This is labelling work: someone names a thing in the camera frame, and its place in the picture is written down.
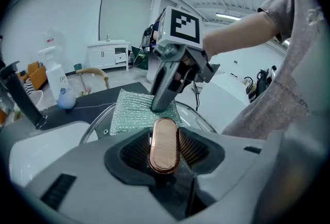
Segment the wooden chair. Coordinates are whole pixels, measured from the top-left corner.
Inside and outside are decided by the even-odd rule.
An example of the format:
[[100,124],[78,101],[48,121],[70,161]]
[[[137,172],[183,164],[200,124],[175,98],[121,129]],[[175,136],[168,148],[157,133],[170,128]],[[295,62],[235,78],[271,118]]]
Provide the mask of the wooden chair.
[[86,90],[86,86],[85,86],[84,80],[81,76],[82,73],[91,73],[91,74],[100,75],[103,78],[104,82],[105,82],[106,88],[109,89],[109,84],[108,84],[108,79],[109,78],[108,78],[107,74],[104,71],[102,71],[99,68],[85,68],[85,69],[81,69],[81,70],[76,71],[76,74],[78,74],[78,76],[81,80],[81,83],[84,87],[84,90]]

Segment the spray bottle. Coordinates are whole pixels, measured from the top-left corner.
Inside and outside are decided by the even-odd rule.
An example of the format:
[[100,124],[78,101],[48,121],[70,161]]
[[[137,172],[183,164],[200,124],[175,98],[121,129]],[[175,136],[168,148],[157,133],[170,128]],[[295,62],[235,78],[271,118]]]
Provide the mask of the spray bottle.
[[55,63],[55,49],[55,46],[51,46],[40,50],[38,54],[44,56],[46,75],[58,106],[63,109],[70,109],[75,105],[76,97],[69,88],[62,65]]

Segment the black countertop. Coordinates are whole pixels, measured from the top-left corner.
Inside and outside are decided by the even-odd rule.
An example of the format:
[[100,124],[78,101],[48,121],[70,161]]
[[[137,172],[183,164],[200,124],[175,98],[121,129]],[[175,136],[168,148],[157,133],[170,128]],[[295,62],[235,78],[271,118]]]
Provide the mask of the black countertop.
[[[50,130],[75,121],[91,124],[101,112],[117,101],[121,89],[149,94],[141,83],[133,83],[77,98],[75,106],[70,110],[60,109],[57,105],[52,106],[42,111],[47,115],[47,123],[42,130]],[[10,150],[15,142],[37,136],[40,133],[41,131],[37,131],[26,117],[2,128],[0,131],[0,157],[6,168],[8,168]]]
[[48,119],[42,130],[49,130],[74,121],[85,121],[91,124],[102,111],[117,101],[121,89],[128,92],[149,94],[141,83],[133,83],[77,98],[75,106],[70,110],[60,109],[57,105],[52,106],[43,111]]

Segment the floor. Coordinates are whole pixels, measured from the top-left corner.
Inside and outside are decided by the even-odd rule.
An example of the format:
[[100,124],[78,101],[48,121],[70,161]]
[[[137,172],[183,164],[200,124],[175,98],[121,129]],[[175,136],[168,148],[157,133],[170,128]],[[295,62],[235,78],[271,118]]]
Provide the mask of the floor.
[[[109,77],[108,83],[110,88],[140,82],[148,91],[151,89],[151,84],[147,83],[146,80],[147,70],[133,67],[132,69],[126,71],[123,67],[119,69],[107,69],[105,72]],[[90,76],[90,78],[88,78],[88,76],[84,75],[83,80],[85,85],[90,86],[93,91],[105,89],[105,87],[103,87],[104,82],[101,78],[96,80],[95,76]],[[68,76],[68,81],[70,87],[72,87],[76,92],[82,90],[82,84],[77,75],[74,74]],[[175,99],[195,109],[196,99],[191,87],[191,85],[187,86],[181,94],[176,96]],[[56,102],[48,83],[42,88],[42,91],[44,93],[44,106],[51,107],[52,105],[55,105]]]

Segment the window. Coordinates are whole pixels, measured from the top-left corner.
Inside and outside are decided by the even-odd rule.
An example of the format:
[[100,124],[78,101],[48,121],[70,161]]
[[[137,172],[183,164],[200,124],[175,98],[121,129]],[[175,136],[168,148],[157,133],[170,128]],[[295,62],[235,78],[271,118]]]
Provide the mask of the window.
[[126,40],[140,46],[149,25],[152,0],[102,0],[100,11],[100,40]]

